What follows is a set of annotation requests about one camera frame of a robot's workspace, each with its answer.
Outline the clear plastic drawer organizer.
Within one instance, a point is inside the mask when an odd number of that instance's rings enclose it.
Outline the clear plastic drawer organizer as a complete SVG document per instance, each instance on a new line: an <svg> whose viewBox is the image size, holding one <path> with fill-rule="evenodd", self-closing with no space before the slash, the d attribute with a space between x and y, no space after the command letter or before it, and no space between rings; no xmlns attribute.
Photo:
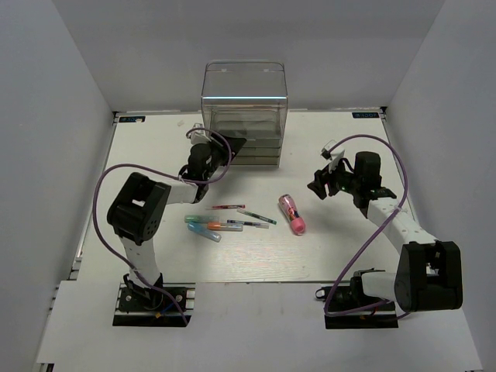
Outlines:
<svg viewBox="0 0 496 372"><path fill-rule="evenodd" d="M201 91L205 126L244 138L233 163L278 167L288 116L284 65L268 60L214 60L206 64Z"/></svg>

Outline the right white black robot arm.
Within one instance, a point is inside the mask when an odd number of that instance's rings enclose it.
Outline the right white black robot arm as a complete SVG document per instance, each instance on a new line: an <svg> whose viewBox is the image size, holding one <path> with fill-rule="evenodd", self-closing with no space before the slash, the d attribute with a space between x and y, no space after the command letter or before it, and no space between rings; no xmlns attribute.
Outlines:
<svg viewBox="0 0 496 372"><path fill-rule="evenodd" d="M397 249L398 268L359 270L350 279L350 299L358 308L369 308L377 300L392 301L404 312L455 310L463 303L460 248L426 232L397 197L382 185L381 158L377 153L356 154L355 165L342 151L323 152L329 162L314 173L308 188L320 199L346 192L363 216L378 227Z"/></svg>

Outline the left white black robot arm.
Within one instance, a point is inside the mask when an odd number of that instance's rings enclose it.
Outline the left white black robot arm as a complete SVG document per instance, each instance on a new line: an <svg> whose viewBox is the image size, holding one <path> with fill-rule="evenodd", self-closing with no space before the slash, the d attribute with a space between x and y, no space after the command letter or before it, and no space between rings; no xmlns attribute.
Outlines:
<svg viewBox="0 0 496 372"><path fill-rule="evenodd" d="M133 172L117 194L107 213L107 223L123 244L126 260L132 264L124 276L126 287L145 308L159 308L166 298L153 248L153 237L165 207L200 202L214 173L220 167L227 167L246 142L243 137L215 133L206 139L193 140L187 163L171 182L153 181Z"/></svg>

